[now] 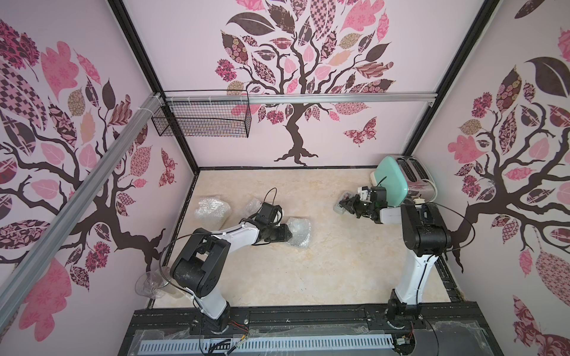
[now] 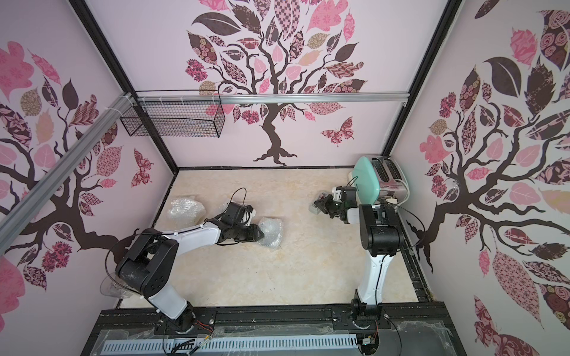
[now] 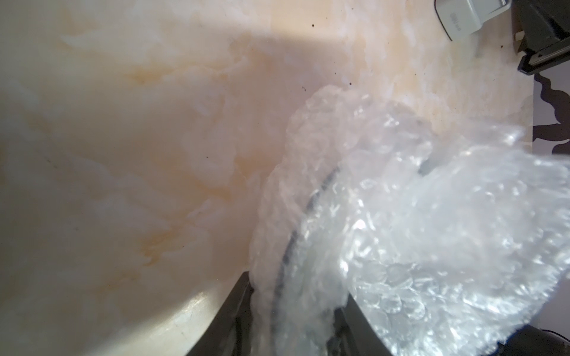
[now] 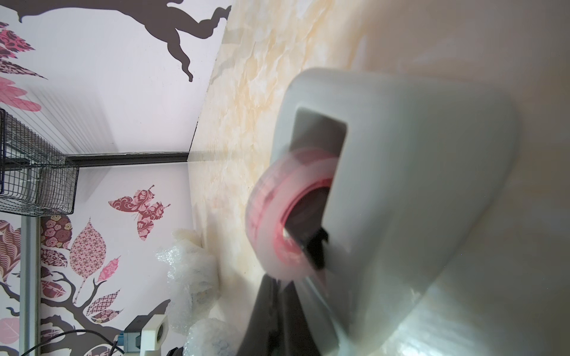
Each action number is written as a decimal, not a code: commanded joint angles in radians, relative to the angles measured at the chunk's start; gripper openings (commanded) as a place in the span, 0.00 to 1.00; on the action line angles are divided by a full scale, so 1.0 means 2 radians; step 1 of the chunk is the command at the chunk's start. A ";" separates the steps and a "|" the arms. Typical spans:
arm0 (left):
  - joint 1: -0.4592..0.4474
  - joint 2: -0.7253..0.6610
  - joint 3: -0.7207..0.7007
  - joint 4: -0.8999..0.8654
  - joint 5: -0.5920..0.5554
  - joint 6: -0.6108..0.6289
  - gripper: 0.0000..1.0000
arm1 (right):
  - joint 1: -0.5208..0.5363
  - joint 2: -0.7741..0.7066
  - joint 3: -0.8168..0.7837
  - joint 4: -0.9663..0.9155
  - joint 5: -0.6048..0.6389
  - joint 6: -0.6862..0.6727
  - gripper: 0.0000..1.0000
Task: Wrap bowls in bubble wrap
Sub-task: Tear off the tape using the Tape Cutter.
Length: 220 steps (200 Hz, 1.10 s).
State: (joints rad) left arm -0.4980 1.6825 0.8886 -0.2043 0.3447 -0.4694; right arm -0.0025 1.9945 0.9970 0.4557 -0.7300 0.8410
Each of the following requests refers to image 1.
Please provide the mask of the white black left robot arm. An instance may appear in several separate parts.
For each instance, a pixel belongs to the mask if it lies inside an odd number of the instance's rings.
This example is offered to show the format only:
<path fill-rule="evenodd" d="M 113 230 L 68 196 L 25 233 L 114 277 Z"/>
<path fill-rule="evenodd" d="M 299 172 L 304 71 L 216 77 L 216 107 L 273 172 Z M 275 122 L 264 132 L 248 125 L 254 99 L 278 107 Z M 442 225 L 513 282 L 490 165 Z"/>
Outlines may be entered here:
<path fill-rule="evenodd" d="M 288 242 L 292 232 L 281 222 L 283 216 L 279 205 L 262 203 L 256 213 L 234 227 L 195 230 L 170 267 L 171 277 L 194 297 L 202 314 L 215 322 L 222 321 L 229 303 L 221 295 L 218 282 L 228 256 L 247 246 Z"/>

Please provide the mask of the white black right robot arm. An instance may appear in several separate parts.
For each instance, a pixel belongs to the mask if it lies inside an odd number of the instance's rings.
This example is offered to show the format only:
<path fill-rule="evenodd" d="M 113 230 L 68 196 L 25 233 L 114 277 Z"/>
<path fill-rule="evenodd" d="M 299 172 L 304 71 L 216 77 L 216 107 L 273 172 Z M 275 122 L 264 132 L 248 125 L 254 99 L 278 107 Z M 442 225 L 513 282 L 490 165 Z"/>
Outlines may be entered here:
<path fill-rule="evenodd" d="M 385 188 L 364 186 L 356 194 L 343 194 L 337 208 L 342 213 L 365 217 L 376 224 L 401 225 L 408 256 L 388 305 L 398 314 L 418 310 L 430 271 L 439 257 L 451 248 L 451 234 L 438 205 L 416 198 L 406 199 L 399 206 L 390 206 Z"/>

